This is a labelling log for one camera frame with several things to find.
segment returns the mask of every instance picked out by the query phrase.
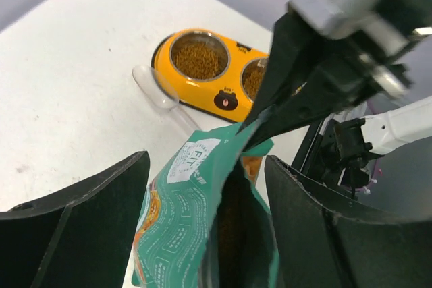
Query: metal bowl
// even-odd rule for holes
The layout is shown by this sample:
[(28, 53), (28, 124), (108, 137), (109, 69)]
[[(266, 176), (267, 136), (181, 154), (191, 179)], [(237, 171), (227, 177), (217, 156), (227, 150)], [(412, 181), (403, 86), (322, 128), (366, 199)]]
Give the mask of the metal bowl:
[[(210, 49), (212, 49), (217, 54), (218, 61), (219, 61), (219, 71), (217, 72), (217, 75), (214, 78), (208, 78), (208, 79), (191, 78), (177, 68), (175, 57), (184, 46), (193, 43), (205, 43)], [(171, 64), (175, 67), (175, 70), (177, 70), (177, 72), (182, 76), (184, 76), (185, 78), (194, 81), (211, 81), (221, 77), (230, 66), (229, 55), (230, 53), (228, 52), (227, 47), (221, 40), (219, 40), (219, 38), (217, 38), (215, 35), (211, 34), (210, 32), (205, 32), (201, 30), (194, 30), (192, 32), (188, 32), (186, 34), (179, 36), (177, 39), (175, 39), (172, 42), (171, 47), (169, 49), (169, 60), (171, 61)]]
[(248, 91), (244, 87), (244, 82), (246, 81), (247, 77), (254, 71), (255, 69), (259, 69), (262, 71), (262, 73), (265, 73), (265, 67), (267, 66), (267, 58), (266, 57), (259, 57), (258, 59), (253, 59), (252, 61), (249, 61), (248, 64), (246, 64), (242, 70), (242, 73), (240, 74), (240, 84), (242, 85), (242, 90), (245, 93), (245, 95), (249, 98), (250, 101), (253, 102), (252, 98), (249, 96)]

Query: tabletop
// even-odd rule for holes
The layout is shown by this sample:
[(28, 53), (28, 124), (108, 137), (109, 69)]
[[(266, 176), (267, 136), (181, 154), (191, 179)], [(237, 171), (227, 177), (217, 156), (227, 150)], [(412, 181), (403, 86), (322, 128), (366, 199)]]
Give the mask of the tabletop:
[[(138, 150), (152, 178), (187, 139), (132, 78), (166, 36), (213, 30), (268, 52), (271, 32), (216, 0), (46, 0), (0, 34), (0, 210), (85, 179)], [(202, 129), (226, 122), (186, 108)], [(306, 128), (278, 136), (290, 163)], [(263, 175), (258, 181), (265, 200)], [(131, 287), (128, 268), (124, 287)]]

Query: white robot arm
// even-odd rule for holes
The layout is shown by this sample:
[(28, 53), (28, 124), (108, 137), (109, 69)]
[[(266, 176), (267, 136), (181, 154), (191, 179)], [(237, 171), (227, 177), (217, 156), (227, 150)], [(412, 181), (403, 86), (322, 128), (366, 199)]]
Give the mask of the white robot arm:
[(364, 119), (363, 138), (372, 144), (371, 152), (388, 154), (407, 143), (432, 136), (432, 96)]

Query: brown kibble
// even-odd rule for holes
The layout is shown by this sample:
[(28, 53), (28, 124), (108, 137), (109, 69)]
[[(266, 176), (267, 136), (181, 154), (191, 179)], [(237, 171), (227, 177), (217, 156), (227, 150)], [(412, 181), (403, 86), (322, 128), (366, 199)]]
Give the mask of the brown kibble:
[(244, 70), (242, 77), (243, 88), (252, 101), (257, 97), (259, 86), (261, 85), (263, 78), (264, 69), (258, 67), (254, 63), (251, 63)]
[(216, 52), (203, 42), (182, 47), (175, 56), (175, 66), (194, 79), (211, 79), (221, 72)]

